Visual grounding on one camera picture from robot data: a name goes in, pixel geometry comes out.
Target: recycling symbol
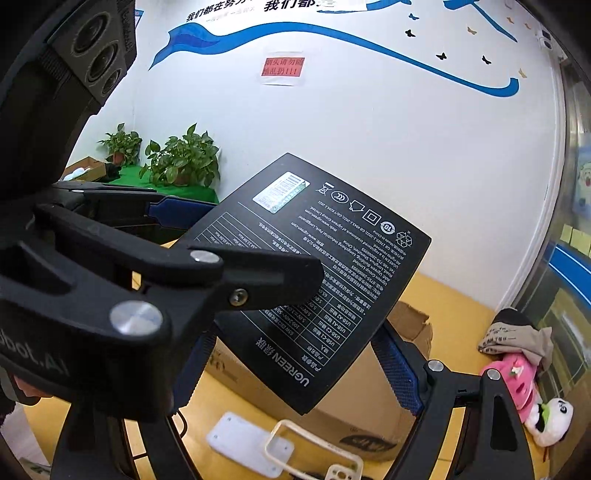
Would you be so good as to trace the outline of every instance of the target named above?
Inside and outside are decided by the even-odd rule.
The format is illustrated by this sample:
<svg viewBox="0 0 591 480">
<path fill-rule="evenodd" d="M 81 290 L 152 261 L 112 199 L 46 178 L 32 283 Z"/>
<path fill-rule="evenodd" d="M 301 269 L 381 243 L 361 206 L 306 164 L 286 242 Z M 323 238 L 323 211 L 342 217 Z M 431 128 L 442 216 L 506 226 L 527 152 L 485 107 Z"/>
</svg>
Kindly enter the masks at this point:
<svg viewBox="0 0 591 480">
<path fill-rule="evenodd" d="M 396 234 L 396 243 L 403 248 L 410 247 L 413 244 L 413 239 L 409 232 L 398 232 Z"/>
</svg>

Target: cardboard box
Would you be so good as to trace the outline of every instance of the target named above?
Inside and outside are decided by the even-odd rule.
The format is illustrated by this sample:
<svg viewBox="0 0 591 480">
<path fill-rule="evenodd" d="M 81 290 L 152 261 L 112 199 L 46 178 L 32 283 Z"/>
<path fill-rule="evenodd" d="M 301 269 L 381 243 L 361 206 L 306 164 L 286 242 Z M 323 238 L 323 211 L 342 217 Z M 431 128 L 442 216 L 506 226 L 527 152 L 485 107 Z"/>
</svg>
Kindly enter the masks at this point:
<svg viewBox="0 0 591 480">
<path fill-rule="evenodd" d="M 427 319 L 428 315 L 400 301 L 388 315 L 398 333 L 429 358 L 433 330 Z M 269 390 L 220 340 L 206 371 L 271 417 L 292 420 L 367 460 L 396 458 L 414 423 L 410 412 L 398 404 L 370 345 L 303 416 Z"/>
<path fill-rule="evenodd" d="M 79 177 L 76 177 L 75 180 L 95 181 L 107 175 L 105 162 L 95 160 L 92 157 L 86 157 L 82 160 L 77 161 L 76 163 L 73 163 L 69 167 L 66 167 L 64 173 L 61 174 L 61 178 L 63 179 L 66 175 L 69 175 L 77 168 L 88 167 L 90 167 L 90 170 L 84 172 Z"/>
</svg>

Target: plush toy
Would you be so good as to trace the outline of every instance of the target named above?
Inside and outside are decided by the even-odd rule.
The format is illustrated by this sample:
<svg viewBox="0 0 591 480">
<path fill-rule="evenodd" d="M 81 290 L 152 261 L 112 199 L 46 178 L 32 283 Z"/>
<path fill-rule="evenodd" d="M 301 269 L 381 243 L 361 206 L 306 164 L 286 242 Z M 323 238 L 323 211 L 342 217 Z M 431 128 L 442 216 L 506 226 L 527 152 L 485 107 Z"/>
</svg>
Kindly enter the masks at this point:
<svg viewBox="0 0 591 480">
<path fill-rule="evenodd" d="M 562 398 L 553 398 L 547 404 L 537 404 L 531 409 L 525 427 L 536 444 L 549 447 L 564 438 L 573 419 L 573 406 Z"/>
<path fill-rule="evenodd" d="M 482 375 L 489 368 L 494 368 L 501 373 L 519 413 L 519 419 L 521 423 L 525 422 L 538 396 L 534 382 L 536 367 L 523 353 L 506 353 L 503 360 L 487 365 L 480 374 Z"/>
</svg>

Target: yellow sticky note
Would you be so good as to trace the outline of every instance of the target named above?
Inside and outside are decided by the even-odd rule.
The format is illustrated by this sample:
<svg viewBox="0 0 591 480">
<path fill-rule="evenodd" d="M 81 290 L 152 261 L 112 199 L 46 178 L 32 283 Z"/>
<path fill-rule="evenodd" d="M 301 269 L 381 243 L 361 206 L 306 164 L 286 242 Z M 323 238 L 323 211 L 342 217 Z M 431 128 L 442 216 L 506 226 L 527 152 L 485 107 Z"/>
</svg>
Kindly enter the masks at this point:
<svg viewBox="0 0 591 480">
<path fill-rule="evenodd" d="M 570 243 L 570 237 L 573 234 L 573 228 L 570 225 L 565 225 L 562 227 L 562 235 L 560 235 L 560 239 L 563 242 Z"/>
<path fill-rule="evenodd" d="M 591 249 L 591 235 L 573 229 L 573 234 L 570 238 L 570 246 L 576 248 L 583 255 L 589 255 L 589 250 Z"/>
</svg>

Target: silver screw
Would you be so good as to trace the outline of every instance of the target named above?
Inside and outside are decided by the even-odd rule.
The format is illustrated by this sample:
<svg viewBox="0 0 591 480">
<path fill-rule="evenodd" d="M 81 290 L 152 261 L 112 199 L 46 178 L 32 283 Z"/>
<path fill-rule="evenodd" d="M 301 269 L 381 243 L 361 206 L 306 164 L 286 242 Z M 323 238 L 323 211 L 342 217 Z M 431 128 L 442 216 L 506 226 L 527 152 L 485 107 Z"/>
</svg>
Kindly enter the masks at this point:
<svg viewBox="0 0 591 480">
<path fill-rule="evenodd" d="M 244 288 L 237 288 L 230 295 L 230 305 L 233 307 L 242 307 L 248 300 L 248 292 Z"/>
<path fill-rule="evenodd" d="M 501 374 L 499 373 L 498 370 L 495 370 L 494 368 L 489 368 L 486 371 L 486 376 L 488 378 L 490 378 L 491 380 L 500 380 L 501 379 Z"/>
<path fill-rule="evenodd" d="M 443 370 L 443 364 L 439 360 L 429 360 L 429 363 L 427 365 L 429 367 L 429 370 L 432 370 L 434 372 L 440 372 Z"/>
<path fill-rule="evenodd" d="M 191 250 L 189 255 L 191 255 L 196 262 L 217 263 L 220 261 L 220 258 L 215 253 L 206 250 Z"/>
<path fill-rule="evenodd" d="M 154 305 L 141 300 L 127 300 L 115 305 L 109 313 L 115 330 L 123 335 L 145 336 L 157 332 L 164 318 Z"/>
</svg>

